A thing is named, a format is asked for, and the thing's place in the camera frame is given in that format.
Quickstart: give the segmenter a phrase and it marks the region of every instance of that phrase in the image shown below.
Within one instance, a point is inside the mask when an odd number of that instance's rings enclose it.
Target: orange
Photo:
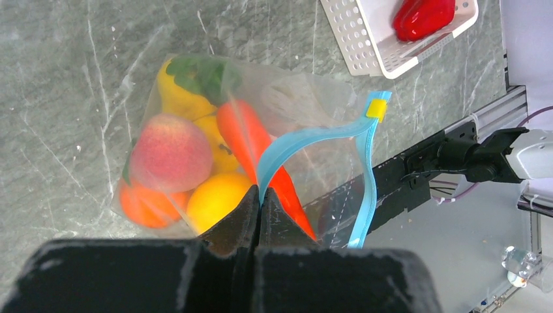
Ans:
[[[220,173],[198,186],[187,205],[187,216],[198,233],[232,212],[251,186],[250,179],[240,173]]]
[[[164,228],[181,218],[189,194],[166,194],[146,188],[134,179],[130,186],[122,178],[119,181],[119,203],[124,214],[132,222],[148,228]]]

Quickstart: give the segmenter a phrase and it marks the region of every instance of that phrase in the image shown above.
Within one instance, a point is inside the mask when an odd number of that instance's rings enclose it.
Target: green leaf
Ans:
[[[167,66],[167,75],[176,76],[185,74],[188,75],[191,72],[198,70],[198,60],[194,57],[177,56],[171,59],[171,63]]]
[[[234,93],[242,84],[242,76],[229,61],[212,59],[198,66],[197,80],[203,94],[215,106],[228,101],[228,93]]]
[[[175,83],[191,93],[195,93],[197,95],[202,93],[202,88],[198,82],[194,78],[187,75],[175,75]]]
[[[228,93],[234,93],[242,84],[238,68],[227,60],[211,56],[174,57],[166,73],[174,76],[175,84],[205,96],[214,106],[227,102]]]
[[[135,145],[136,145],[136,138],[130,141],[130,152],[127,155],[127,161],[125,162],[125,166],[123,166],[123,179],[125,180],[128,186],[130,186],[130,177],[128,176],[128,163],[130,162],[130,155],[132,154],[132,150],[134,149]]]

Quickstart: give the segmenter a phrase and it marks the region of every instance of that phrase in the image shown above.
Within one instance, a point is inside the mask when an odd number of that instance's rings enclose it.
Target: white plastic basket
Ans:
[[[417,42],[396,38],[392,20],[403,0],[321,0],[351,75],[394,79],[471,27],[476,0],[456,0],[453,21]]]

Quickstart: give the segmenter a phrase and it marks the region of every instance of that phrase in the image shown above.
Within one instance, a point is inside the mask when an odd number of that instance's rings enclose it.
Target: fake fruit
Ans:
[[[213,152],[213,169],[212,174],[226,173],[236,171],[238,169],[238,160],[230,151],[223,137],[219,133],[217,127],[217,118],[214,115],[202,117],[194,122],[209,140],[211,152]]]
[[[273,142],[257,113],[244,100],[229,101],[217,110],[217,125],[221,136],[244,167],[251,181],[257,182],[256,166],[263,152]],[[281,167],[269,183],[285,212],[313,240],[315,233],[295,193],[292,179]]]
[[[187,216],[196,230],[204,233],[232,212],[251,186],[250,179],[240,173],[212,176],[191,195]]]
[[[163,228],[181,218],[179,210],[185,210],[188,193],[165,194],[142,186],[132,179],[128,185],[119,181],[119,203],[123,213],[132,222],[149,227]]]
[[[404,0],[392,26],[401,41],[416,41],[453,21],[455,0]]]
[[[172,114],[146,122],[129,158],[129,174],[143,186],[163,192],[188,191],[211,173],[213,153],[196,125]]]
[[[194,75],[179,73],[173,59],[166,61],[157,75],[157,89],[161,96],[162,112],[194,121],[217,109],[200,94],[200,85]]]

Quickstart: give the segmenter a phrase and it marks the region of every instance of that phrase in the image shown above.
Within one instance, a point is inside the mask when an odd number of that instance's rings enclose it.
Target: marble countertop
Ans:
[[[375,164],[505,92],[498,0],[396,80],[349,75],[319,0],[1,2],[0,303],[38,245],[149,236],[110,211],[167,53],[213,53],[394,92]]]

